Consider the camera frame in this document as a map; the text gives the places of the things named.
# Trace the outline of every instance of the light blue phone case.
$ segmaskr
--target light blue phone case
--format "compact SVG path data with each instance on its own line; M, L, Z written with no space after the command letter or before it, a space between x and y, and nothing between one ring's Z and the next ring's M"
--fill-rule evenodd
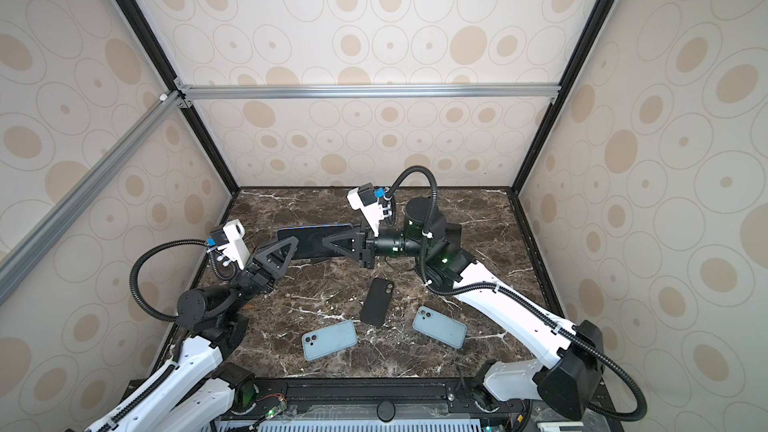
M301 337L301 344L304 347L304 358L306 360L325 357L357 344L355 325L352 321L344 321L316 331L307 332Z
M462 348L464 337L467 335L466 325L424 306L419 307L416 312L413 330L453 348Z

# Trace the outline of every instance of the brown marble surface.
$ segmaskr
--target brown marble surface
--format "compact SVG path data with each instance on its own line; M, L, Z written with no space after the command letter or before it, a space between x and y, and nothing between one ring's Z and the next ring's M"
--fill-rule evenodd
M425 188L397 193L398 221L406 202L428 196ZM441 189L438 206L449 222L463 226L462 246L488 269L538 304L542 294L525 251L504 190ZM230 213L246 230L251 250L271 242L284 227L357 223L362 214L351 210L346 189L246 189ZM412 258L389 259L402 270ZM321 264L296 261L271 294L254 298L244 309L248 333L228 360L252 370L257 377L455 377L472 375L489 359L527 360L530 352L511 335L474 308L452 298L428 293L415 272L400 272L378 259L373 270L345 258ZM360 322L360 308L371 280L395 283L387 320L382 328ZM206 270L201 285L216 283ZM467 325L464 346L456 350L412 329L421 305ZM304 359L302 334L351 319L358 343L312 362Z

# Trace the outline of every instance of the phone case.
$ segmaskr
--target phone case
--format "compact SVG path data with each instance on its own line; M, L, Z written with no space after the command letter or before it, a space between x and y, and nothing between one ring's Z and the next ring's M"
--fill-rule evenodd
M453 348L462 348L464 337L467 335L466 325L424 306L419 307L416 312L413 330Z
M384 325L389 301L392 300L394 291L394 282L384 278L374 278L370 289L368 289L366 301L362 304L360 321L377 327Z
M306 360L325 357L357 344L355 325L352 321L344 321L316 331L307 332L302 336L301 344L304 347L304 358Z

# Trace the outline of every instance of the wallpaper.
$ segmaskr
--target wallpaper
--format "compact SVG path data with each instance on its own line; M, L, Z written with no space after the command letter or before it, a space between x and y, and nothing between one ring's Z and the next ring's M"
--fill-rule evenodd
M141 0L189 84L558 82L595 0Z
M0 258L163 90L110 0L0 0Z
M0 430L82 430L148 376L170 324L136 305L130 267L155 245L205 238L229 198L174 112L0 306ZM148 302L175 313L203 253L150 259L139 276Z
M389 185L417 164L440 186L508 186L549 106L547 97L196 102L240 186L307 187Z
M764 430L768 2L615 9L524 209L566 314L650 402L626 430Z

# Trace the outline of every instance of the round black button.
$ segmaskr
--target round black button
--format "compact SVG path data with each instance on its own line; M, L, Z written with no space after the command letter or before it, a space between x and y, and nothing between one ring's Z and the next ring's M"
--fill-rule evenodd
M389 422L395 418L395 405L389 400L379 402L379 407L376 408L376 415L379 416L381 422Z

